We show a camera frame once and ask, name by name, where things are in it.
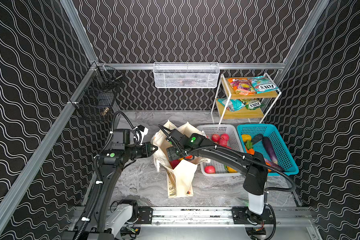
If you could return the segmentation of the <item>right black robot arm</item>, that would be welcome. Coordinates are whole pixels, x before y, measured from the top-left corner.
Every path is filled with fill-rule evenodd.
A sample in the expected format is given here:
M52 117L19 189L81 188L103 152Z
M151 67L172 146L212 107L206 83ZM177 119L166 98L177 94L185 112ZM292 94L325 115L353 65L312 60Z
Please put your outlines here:
M245 176L243 188L248 193L248 210L252 214L258 216L263 214L267 205L265 194L269 191L293 192L296 189L294 180L277 168L267 165L264 156L259 152L253 155L242 153L215 144L212 140L197 133L187 137L176 129L170 130L163 126L160 129L167 137L166 140L173 145L173 149L168 151L170 157L193 156L211 159ZM266 187L269 170L285 178L291 186L289 188Z

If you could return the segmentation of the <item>floral canvas grocery bag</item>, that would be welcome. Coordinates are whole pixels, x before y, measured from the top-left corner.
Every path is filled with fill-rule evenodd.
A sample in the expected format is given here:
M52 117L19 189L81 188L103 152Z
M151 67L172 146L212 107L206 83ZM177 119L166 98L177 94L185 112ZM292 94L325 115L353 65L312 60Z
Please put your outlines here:
M160 172L160 168L166 170L169 198L192 197L194 195L192 181L197 167L204 162L210 163L211 160L201 157L196 157L190 161L181 160L175 168L172 168L166 151L171 144L166 140L166 137L164 132L159 130L151 139L151 143L159 148L153 154L153 161L157 172Z

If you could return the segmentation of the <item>pink dragon fruit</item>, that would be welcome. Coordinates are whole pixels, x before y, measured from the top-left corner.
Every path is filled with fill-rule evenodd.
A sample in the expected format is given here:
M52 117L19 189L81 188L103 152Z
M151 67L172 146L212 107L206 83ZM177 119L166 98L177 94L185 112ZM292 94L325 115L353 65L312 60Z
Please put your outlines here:
M170 161L170 165L172 167L172 169L174 170L181 162L182 160L172 160Z

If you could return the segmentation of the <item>teal Fox's candy bag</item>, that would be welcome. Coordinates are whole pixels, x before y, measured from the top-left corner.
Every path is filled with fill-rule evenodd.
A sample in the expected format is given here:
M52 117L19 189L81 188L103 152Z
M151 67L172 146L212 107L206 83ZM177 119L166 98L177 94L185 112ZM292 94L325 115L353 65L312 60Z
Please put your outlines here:
M279 87L266 76L250 78L250 82L257 94L268 93L279 89Z

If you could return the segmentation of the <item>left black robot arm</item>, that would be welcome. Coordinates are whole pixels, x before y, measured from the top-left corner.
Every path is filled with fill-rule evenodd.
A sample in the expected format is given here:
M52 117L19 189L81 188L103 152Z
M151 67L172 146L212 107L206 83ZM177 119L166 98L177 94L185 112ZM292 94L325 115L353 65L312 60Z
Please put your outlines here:
M109 203L116 183L127 162L152 156L159 148L150 142L140 145L113 144L96 157L96 182L80 219L73 230L64 232L63 240L114 240L127 222L138 220L136 202L117 206L108 217Z

